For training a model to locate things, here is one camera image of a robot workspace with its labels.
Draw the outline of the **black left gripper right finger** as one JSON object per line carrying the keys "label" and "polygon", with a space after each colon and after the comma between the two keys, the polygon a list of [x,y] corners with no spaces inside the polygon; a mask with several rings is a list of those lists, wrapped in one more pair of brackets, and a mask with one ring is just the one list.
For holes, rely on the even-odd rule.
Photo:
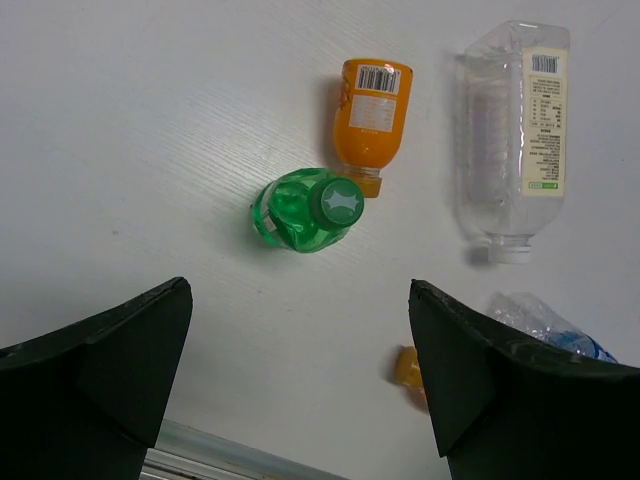
{"label": "black left gripper right finger", "polygon": [[639,371],[556,348],[424,280],[409,319],[455,479],[635,479]]}

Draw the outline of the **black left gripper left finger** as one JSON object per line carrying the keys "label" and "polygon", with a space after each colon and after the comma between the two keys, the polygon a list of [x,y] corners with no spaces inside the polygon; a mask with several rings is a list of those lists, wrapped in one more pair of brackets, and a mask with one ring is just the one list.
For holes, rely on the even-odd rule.
{"label": "black left gripper left finger", "polygon": [[4,479],[136,479],[193,311],[183,277],[1,351]]}

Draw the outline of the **clear bottle yellow cap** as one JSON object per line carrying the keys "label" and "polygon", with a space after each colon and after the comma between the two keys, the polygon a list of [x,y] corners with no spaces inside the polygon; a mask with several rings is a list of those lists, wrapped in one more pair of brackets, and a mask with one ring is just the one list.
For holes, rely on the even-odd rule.
{"label": "clear bottle yellow cap", "polygon": [[422,382],[417,349],[401,346],[393,367],[393,381],[401,387],[411,403],[418,409],[427,411],[427,397]]}

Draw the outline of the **crushed clear bottle blue label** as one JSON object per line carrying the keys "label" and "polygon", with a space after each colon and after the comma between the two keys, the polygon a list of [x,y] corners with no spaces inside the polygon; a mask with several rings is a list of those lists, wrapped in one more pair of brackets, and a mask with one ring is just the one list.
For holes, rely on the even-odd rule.
{"label": "crushed clear bottle blue label", "polygon": [[489,302],[488,315],[554,347],[607,363],[618,363],[592,337],[531,293],[496,293]]}

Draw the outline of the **green plastic bottle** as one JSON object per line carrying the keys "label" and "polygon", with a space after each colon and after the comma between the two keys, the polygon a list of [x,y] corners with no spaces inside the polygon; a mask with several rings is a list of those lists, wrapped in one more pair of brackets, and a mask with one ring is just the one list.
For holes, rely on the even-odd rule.
{"label": "green plastic bottle", "polygon": [[274,247],[315,253],[342,240],[364,205],[352,180],[326,168],[304,168],[262,189],[252,206],[253,224]]}

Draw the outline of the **clear square bottle white cap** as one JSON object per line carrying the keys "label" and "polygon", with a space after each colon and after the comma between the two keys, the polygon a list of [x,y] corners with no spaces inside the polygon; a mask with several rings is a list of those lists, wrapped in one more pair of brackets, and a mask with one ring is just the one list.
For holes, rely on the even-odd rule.
{"label": "clear square bottle white cap", "polygon": [[492,263],[524,264],[565,199],[567,28],[510,20],[457,65],[457,200]]}

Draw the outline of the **orange juice bottle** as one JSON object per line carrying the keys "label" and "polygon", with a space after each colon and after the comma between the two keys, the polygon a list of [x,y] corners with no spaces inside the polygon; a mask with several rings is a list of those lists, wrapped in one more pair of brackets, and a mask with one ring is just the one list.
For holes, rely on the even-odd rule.
{"label": "orange juice bottle", "polygon": [[405,64],[374,58],[342,66],[333,144],[340,173],[367,198],[379,196],[381,171],[400,149],[413,76]]}

